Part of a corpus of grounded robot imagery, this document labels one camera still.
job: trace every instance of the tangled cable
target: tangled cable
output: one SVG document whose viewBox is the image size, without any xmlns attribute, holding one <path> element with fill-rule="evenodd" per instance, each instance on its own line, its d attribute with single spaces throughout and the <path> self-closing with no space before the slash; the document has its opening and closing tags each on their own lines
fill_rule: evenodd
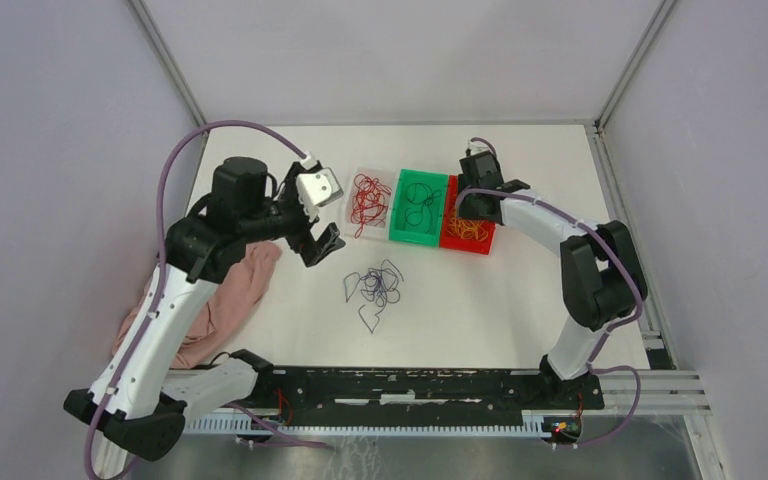
<svg viewBox="0 0 768 480">
<path fill-rule="evenodd" d="M 405 200 L 412 205 L 419 206 L 419 208 L 414 210 L 410 208 L 405 209 L 405 224 L 419 227 L 425 223 L 425 218 L 428 217 L 428 229 L 425 233 L 431 233 L 431 230 L 434 229 L 431 205 L 434 205 L 434 202 L 441 196 L 443 196 L 441 190 L 434 190 L 425 183 L 416 182 L 408 185 L 405 189 Z"/>
<path fill-rule="evenodd" d="M 458 209 L 452 207 L 449 223 L 446 224 L 446 233 L 462 240 L 476 240 L 483 242 L 490 236 L 490 232 L 484 228 L 480 220 L 464 220 L 458 217 Z"/>
<path fill-rule="evenodd" d="M 355 231 L 355 238 L 358 238 L 364 225 L 384 225 L 393 191 L 381 183 L 381 180 L 362 173 L 355 175 L 354 185 L 358 191 L 352 198 L 352 214 L 349 221 L 360 225 Z"/>
<path fill-rule="evenodd" d="M 351 283 L 349 279 L 354 279 L 354 286 L 351 287 L 351 292 L 349 292 L 349 285 Z M 399 282 L 404 281 L 405 277 L 402 276 L 402 272 L 389 259 L 381 262 L 381 268 L 370 267 L 367 269 L 366 275 L 352 272 L 343 278 L 343 292 L 346 296 L 346 303 L 351 300 L 355 292 L 360 290 L 361 295 L 363 295 L 367 302 L 371 302 L 378 307 L 378 311 L 373 314 L 375 317 L 374 323 L 363 314 L 363 309 L 367 304 L 361 305 L 358 309 L 358 316 L 366 325 L 369 333 L 375 333 L 375 328 L 378 327 L 378 323 L 381 321 L 381 317 L 378 314 L 383 312 L 388 304 L 399 303 L 399 300 L 402 298 L 398 290 Z"/>
</svg>

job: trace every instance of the red cable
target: red cable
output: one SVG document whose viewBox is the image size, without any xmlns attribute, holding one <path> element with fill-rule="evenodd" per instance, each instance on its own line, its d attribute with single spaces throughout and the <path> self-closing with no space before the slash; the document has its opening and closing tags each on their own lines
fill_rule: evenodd
<svg viewBox="0 0 768 480">
<path fill-rule="evenodd" d="M 358 238 L 364 225 L 378 227 L 384 224 L 393 191 L 381 183 L 381 180 L 362 173 L 355 175 L 354 185 L 357 193 L 352 198 L 352 214 L 349 221 L 360 225 L 355 232 L 355 238 Z"/>
</svg>

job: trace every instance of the orange wire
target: orange wire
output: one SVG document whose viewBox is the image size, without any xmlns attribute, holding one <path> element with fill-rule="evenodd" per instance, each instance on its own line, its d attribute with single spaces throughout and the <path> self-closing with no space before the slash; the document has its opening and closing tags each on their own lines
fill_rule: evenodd
<svg viewBox="0 0 768 480">
<path fill-rule="evenodd" d="M 452 207 L 449 223 L 446 224 L 446 233 L 462 240 L 475 240 L 483 242 L 490 236 L 490 232 L 484 228 L 479 220 L 464 220 L 458 217 L 458 211 Z"/>
</svg>

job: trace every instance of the metal frame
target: metal frame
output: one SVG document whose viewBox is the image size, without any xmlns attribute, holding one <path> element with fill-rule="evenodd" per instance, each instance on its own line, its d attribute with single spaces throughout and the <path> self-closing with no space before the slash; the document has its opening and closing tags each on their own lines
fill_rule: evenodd
<svg viewBox="0 0 768 480">
<path fill-rule="evenodd" d="M 158 61 L 166 71 L 173 87 L 184 102 L 188 113 L 196 125 L 204 125 L 207 119 L 198 105 L 186 79 L 175 62 L 169 47 L 163 40 L 157 25 L 143 0 L 126 0 L 125 3 L 133 13 L 134 19 L 143 31 L 150 48 L 157 56 Z M 577 124 L 583 125 L 590 144 L 591 153 L 596 165 L 597 174 L 602 185 L 605 202 L 610 215 L 613 218 L 626 222 L 634 232 L 634 222 L 626 208 L 625 196 L 622 193 L 621 181 L 613 168 L 609 149 L 604 138 L 605 125 L 610 121 L 618 103 L 621 101 L 628 85 L 633 80 L 646 54 L 657 39 L 665 22 L 674 10 L 678 0 L 662 0 L 653 17 L 642 35 L 631 58 L 618 78 L 608 100 L 597 119 L 594 120 L 570 120 L 551 122 L 514 122 L 518 124 Z M 451 124 L 463 124 L 469 122 L 453 122 Z M 511 122 L 488 122 L 495 124 Z M 417 125 L 430 124 L 430 122 L 417 122 Z M 201 145 L 202 153 L 206 144 L 206 137 Z M 663 309 L 656 294 L 657 288 L 651 288 L 651 300 L 646 303 L 644 315 L 640 322 L 644 345 L 647 350 L 655 351 L 666 348 L 670 357 L 677 364 L 678 358 L 669 341 L 667 324 L 663 321 Z M 681 370 L 652 370 L 641 371 L 642 394 L 638 410 L 638 416 L 681 415 L 685 419 L 688 433 L 691 437 L 694 455 L 698 462 L 702 477 L 705 480 L 720 480 L 728 478 L 724 466 L 720 461 L 720 455 L 715 447 L 716 438 L 712 436 L 713 417 L 708 405 L 707 397 L 702 388 L 699 376 L 693 371 Z M 170 371 L 167 381 L 191 375 L 191 372 Z M 635 392 L 634 379 L 629 374 L 618 373 L 601 376 L 602 388 L 606 408 L 604 410 L 587 410 L 585 415 L 623 415 L 628 411 Z M 204 419 L 208 423 L 201 425 L 209 428 L 211 417 L 223 412 L 210 414 Z M 565 412 L 552 411 L 524 411 L 524 421 L 528 418 L 536 418 L 541 415 L 563 415 Z M 469 432 L 475 435 L 480 432 Z"/>
</svg>

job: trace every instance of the gray floor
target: gray floor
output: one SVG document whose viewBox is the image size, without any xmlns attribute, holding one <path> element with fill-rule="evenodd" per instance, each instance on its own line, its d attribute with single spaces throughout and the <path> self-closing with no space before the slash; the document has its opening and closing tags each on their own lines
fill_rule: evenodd
<svg viewBox="0 0 768 480">
<path fill-rule="evenodd" d="M 613 418 L 585 418 L 585 439 Z M 603 444 L 552 452 L 545 443 L 512 438 L 322 438 L 336 450 L 249 451 L 229 436 L 188 435 L 157 463 L 133 474 L 148 479 L 696 479 L 700 478 L 680 417 L 637 418 Z"/>
</svg>

